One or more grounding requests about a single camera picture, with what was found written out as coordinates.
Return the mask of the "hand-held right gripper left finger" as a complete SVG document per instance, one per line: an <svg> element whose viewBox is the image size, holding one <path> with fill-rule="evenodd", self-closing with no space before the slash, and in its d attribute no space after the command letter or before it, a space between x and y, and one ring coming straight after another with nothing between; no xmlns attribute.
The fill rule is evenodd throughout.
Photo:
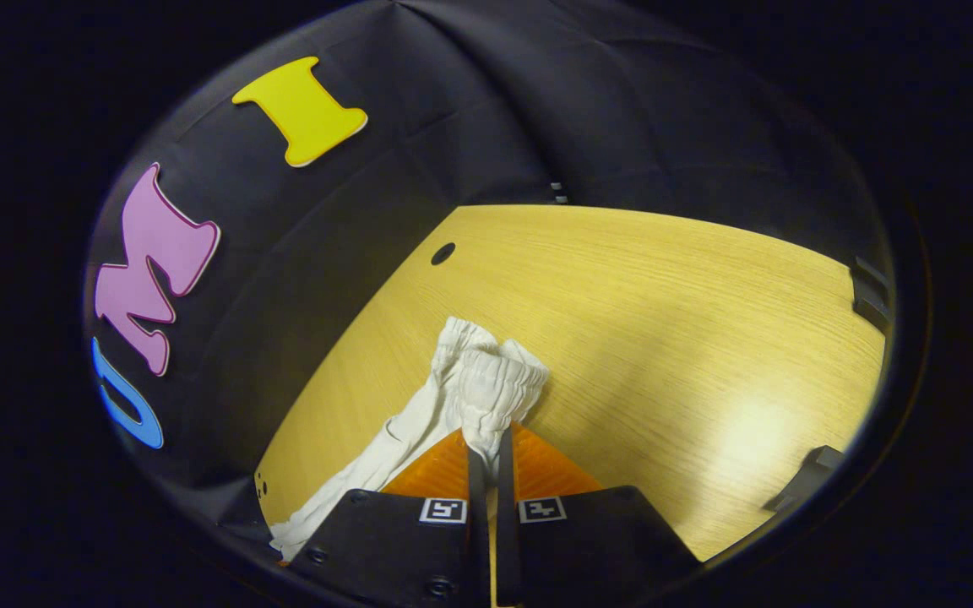
<svg viewBox="0 0 973 608"><path fill-rule="evenodd" d="M352 489L290 569L363 605L490 601L486 473L461 431L383 489Z"/></svg>

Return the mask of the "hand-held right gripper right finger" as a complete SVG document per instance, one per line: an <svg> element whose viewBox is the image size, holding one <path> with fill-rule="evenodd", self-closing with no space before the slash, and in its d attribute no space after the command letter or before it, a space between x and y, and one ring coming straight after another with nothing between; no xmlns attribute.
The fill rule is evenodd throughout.
<svg viewBox="0 0 973 608"><path fill-rule="evenodd" d="M639 488L603 487L525 425L503 434L499 605L645 605L702 568Z"/></svg>

